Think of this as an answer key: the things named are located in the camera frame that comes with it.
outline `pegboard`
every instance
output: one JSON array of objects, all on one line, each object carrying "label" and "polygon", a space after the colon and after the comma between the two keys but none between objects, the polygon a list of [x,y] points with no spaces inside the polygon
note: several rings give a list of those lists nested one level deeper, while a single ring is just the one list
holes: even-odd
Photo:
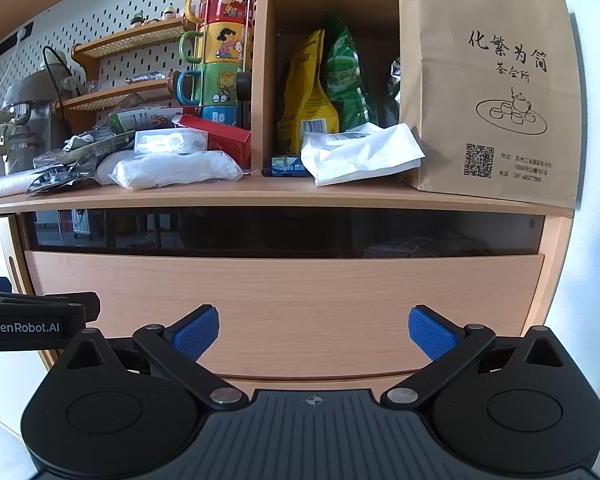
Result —
[{"label": "pegboard", "polygon": [[[42,48],[48,44],[66,55],[69,69],[85,84],[84,70],[71,60],[74,43],[86,43],[107,34],[129,28],[133,15],[142,10],[149,19],[160,18],[169,4],[180,12],[185,0],[63,0],[35,16],[31,35],[23,40],[0,87],[0,106],[9,85],[39,70]],[[14,47],[0,56],[0,79],[7,70]],[[138,48],[100,61],[99,83],[102,89],[124,85],[128,76],[145,72],[188,70],[178,56],[178,42]]]}]

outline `green snack bag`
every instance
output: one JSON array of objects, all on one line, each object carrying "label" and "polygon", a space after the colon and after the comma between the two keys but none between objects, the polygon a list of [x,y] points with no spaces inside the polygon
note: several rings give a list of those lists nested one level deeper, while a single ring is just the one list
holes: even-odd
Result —
[{"label": "green snack bag", "polygon": [[325,25],[325,47],[329,52],[322,74],[327,97],[338,111],[340,131],[364,123],[378,124],[376,108],[365,91],[356,45],[347,25],[330,13]]}]

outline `wooden drawer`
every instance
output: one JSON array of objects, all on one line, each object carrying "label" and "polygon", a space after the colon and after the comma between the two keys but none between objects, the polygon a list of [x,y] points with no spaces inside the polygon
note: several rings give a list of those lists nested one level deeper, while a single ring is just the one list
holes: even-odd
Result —
[{"label": "wooden drawer", "polygon": [[95,323],[129,336],[169,325],[202,303],[220,313],[203,355],[234,378],[398,374],[428,359],[409,339],[410,308],[427,304],[458,325],[519,335],[542,255],[400,260],[239,260],[26,251],[37,294],[94,290]]}]

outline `paper bag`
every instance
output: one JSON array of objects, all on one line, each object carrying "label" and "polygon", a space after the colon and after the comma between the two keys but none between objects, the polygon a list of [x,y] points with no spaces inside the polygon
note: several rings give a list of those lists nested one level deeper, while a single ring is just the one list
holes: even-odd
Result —
[{"label": "paper bag", "polygon": [[573,208],[582,121],[564,0],[400,0],[420,190]]}]

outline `mug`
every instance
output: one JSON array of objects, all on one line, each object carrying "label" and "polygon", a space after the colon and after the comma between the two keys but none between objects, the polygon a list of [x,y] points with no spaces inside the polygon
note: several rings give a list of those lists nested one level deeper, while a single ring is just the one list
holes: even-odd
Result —
[{"label": "mug", "polygon": [[185,17],[191,22],[203,23],[234,22],[253,23],[256,0],[199,0],[200,16],[191,11],[193,0],[184,3]]},{"label": "mug", "polygon": [[235,106],[205,106],[202,108],[202,118],[215,123],[236,125]]},{"label": "mug", "polygon": [[[185,70],[180,74],[176,85],[178,101],[188,106],[229,106],[238,102],[236,95],[236,74],[241,72],[237,63],[205,63],[198,70]],[[191,97],[184,93],[184,81],[192,77]]]},{"label": "mug", "polygon": [[201,57],[191,57],[187,53],[187,40],[189,38],[194,38],[193,40],[193,48],[192,51],[196,51],[196,44],[200,38],[204,38],[204,33],[200,30],[188,30],[180,37],[180,43],[178,44],[178,54],[180,59],[186,61],[187,63],[191,63],[194,65],[198,65],[202,63]]},{"label": "mug", "polygon": [[239,63],[245,69],[251,68],[253,51],[253,29],[243,23],[217,22],[200,27],[203,36],[194,40],[197,59],[203,63]]}]

